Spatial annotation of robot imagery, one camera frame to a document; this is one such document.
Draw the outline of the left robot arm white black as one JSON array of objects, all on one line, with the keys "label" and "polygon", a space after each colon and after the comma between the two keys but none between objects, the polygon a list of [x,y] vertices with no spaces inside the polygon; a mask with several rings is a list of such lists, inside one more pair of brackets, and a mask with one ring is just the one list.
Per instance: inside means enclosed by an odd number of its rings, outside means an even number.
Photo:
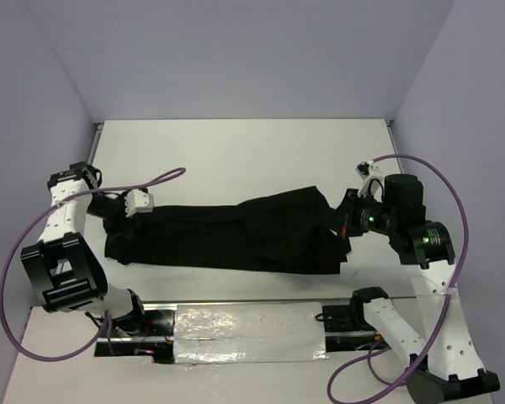
[{"label": "left robot arm white black", "polygon": [[36,244],[24,247],[21,263],[35,292],[49,313],[85,311],[109,313],[114,327],[129,336],[146,330],[148,315],[140,297],[130,289],[111,285],[104,268],[84,238],[86,218],[105,224],[125,218],[125,203],[104,192],[99,169],[87,162],[73,163],[47,182],[56,210],[49,215]]}]

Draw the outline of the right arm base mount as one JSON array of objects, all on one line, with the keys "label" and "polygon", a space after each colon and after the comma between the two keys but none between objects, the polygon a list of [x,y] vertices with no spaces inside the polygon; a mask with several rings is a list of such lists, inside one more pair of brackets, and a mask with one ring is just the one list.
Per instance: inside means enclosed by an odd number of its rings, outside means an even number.
[{"label": "right arm base mount", "polygon": [[327,337],[365,337],[374,336],[375,329],[354,319],[350,305],[323,306],[314,316],[323,325]]}]

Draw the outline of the aluminium rail edge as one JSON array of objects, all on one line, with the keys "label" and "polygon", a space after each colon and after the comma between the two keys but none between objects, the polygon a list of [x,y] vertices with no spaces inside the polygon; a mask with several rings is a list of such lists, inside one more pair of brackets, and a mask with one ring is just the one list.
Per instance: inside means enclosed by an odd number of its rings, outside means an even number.
[{"label": "aluminium rail edge", "polygon": [[40,258],[45,267],[41,296],[52,311],[72,311],[96,300],[108,290],[104,270],[84,238],[88,205],[102,185],[93,166],[104,125],[95,132],[84,162],[53,174],[47,185],[55,209],[40,236]]},{"label": "aluminium rail edge", "polygon": [[435,295],[439,287],[429,279],[430,263],[444,259],[443,227],[426,219],[424,187],[417,176],[389,174],[382,201],[388,210],[387,236],[419,295]]}]

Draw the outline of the white foam board front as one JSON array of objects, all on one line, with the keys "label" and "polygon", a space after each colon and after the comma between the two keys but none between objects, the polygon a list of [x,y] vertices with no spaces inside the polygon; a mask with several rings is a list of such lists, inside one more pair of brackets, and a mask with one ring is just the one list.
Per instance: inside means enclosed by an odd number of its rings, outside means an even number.
[{"label": "white foam board front", "polygon": [[[178,305],[230,305],[317,302],[341,305],[348,297],[148,300],[146,308]],[[43,355],[72,351],[95,333],[83,314],[46,313],[33,308],[23,345]],[[323,360],[299,363],[156,364],[148,356],[95,357],[94,348],[57,363],[19,355],[3,403],[330,403],[327,383],[341,365],[366,354],[329,353]],[[382,384],[364,362],[341,372],[332,384],[336,399],[361,401],[380,392]]]}]

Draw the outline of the aluminium rail left edge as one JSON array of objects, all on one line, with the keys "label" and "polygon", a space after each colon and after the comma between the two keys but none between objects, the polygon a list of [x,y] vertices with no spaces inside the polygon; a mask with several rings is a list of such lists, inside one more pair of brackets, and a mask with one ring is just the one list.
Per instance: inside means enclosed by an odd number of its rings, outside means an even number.
[{"label": "aluminium rail left edge", "polygon": [[88,205],[102,185],[93,166],[104,125],[95,132],[84,162],[53,174],[47,185],[55,209],[40,236],[40,258],[45,267],[41,296],[52,311],[72,311],[96,300],[108,290],[104,270],[84,238]]}]

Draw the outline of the black long sleeve shirt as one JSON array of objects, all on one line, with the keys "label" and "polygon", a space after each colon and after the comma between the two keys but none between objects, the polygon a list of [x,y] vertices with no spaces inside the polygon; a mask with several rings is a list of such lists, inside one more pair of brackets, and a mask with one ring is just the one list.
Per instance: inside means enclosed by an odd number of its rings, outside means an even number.
[{"label": "black long sleeve shirt", "polygon": [[315,186],[237,205],[158,206],[105,221],[104,255],[123,265],[338,274],[351,245],[324,227],[331,213]]}]

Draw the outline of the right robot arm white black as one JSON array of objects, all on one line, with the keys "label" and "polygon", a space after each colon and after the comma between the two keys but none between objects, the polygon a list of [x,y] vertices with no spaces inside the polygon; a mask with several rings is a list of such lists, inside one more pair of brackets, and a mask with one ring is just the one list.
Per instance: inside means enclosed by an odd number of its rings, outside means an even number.
[{"label": "right robot arm white black", "polygon": [[342,237],[384,235],[405,268],[417,298],[424,333],[398,313],[380,287],[356,290],[349,320],[373,327],[402,362],[407,391],[416,403],[444,403],[498,391],[467,327],[458,290],[450,282],[457,260],[445,225],[426,217],[423,184],[411,174],[368,173],[348,189],[335,211]]}]

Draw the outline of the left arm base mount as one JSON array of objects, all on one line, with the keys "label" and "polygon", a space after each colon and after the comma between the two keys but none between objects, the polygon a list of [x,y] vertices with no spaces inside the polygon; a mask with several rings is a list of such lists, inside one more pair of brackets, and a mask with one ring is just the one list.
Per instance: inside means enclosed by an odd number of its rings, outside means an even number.
[{"label": "left arm base mount", "polygon": [[146,358],[157,364],[173,364],[173,340],[176,306],[148,305],[146,324],[130,336],[115,327],[110,340],[100,338],[95,345],[96,358]]}]

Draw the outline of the aluminium rail right edge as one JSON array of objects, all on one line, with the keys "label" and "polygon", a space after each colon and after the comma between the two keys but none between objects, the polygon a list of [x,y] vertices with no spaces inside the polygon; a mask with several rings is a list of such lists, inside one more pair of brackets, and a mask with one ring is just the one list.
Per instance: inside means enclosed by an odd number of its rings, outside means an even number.
[{"label": "aluminium rail right edge", "polygon": [[429,279],[430,263],[444,259],[443,227],[426,219],[424,187],[417,176],[389,174],[382,201],[388,210],[387,236],[419,295],[435,295],[439,287]]}]

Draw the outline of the silver foil sheet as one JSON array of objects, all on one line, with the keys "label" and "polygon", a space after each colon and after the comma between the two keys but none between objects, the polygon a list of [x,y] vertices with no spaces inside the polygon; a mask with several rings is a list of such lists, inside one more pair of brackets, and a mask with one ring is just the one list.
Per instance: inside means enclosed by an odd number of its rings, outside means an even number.
[{"label": "silver foil sheet", "polygon": [[177,364],[311,362],[327,357],[317,302],[180,305],[173,328]]}]

